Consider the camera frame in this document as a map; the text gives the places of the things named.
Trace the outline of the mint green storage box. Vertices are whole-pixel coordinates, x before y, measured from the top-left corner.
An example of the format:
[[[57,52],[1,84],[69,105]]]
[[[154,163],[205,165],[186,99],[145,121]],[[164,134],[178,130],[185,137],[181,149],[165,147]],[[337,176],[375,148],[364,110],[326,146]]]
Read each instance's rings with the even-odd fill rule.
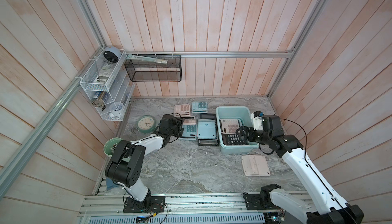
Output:
[[[222,154],[244,154],[258,148],[258,143],[246,141],[236,132],[240,127],[253,127],[251,113],[246,106],[219,106],[216,118]]]

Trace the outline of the large black desk calculator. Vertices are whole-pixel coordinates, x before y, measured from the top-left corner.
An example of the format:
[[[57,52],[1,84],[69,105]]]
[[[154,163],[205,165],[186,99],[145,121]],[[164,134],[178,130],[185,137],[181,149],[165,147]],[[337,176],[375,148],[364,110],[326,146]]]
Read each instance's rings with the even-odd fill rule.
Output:
[[[217,120],[215,114],[200,114],[199,119],[211,119],[215,121],[216,124],[216,138],[214,140],[198,139],[199,146],[219,146],[218,133],[217,133]]]

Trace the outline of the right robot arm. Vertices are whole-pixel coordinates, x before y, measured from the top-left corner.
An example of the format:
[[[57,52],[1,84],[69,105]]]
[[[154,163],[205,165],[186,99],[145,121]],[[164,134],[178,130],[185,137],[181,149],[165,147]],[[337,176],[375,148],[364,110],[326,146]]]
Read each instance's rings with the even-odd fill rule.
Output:
[[[306,147],[294,135],[285,135],[277,115],[253,114],[253,126],[242,126],[236,133],[246,142],[267,145],[296,174],[312,199],[308,204],[277,184],[263,186],[260,194],[244,193],[248,208],[281,208],[304,224],[360,224],[364,213],[350,205],[322,176],[307,155]]]

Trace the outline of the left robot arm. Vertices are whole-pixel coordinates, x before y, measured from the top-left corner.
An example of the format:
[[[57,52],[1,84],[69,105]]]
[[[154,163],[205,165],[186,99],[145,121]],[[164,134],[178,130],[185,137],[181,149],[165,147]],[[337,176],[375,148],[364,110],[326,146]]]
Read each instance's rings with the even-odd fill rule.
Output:
[[[154,132],[137,141],[122,140],[116,146],[105,168],[105,176],[124,190],[137,202],[143,202],[150,195],[148,187],[139,178],[144,157],[164,148],[183,134],[183,119],[172,114],[163,115]]]

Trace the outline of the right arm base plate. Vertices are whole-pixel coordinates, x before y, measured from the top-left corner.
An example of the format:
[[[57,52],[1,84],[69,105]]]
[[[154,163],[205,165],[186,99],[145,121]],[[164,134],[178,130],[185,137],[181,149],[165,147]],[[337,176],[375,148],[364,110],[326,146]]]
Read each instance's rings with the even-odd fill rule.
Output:
[[[249,194],[243,193],[243,198],[246,203],[247,210],[283,210],[274,205],[269,197],[264,194]]]

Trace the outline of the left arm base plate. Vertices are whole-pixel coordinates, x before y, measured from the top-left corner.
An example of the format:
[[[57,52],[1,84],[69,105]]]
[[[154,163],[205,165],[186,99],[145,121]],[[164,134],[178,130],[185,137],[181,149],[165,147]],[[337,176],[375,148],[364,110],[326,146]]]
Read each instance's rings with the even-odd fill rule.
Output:
[[[165,196],[147,196],[142,202],[127,197],[123,209],[123,213],[161,213],[164,211]]]

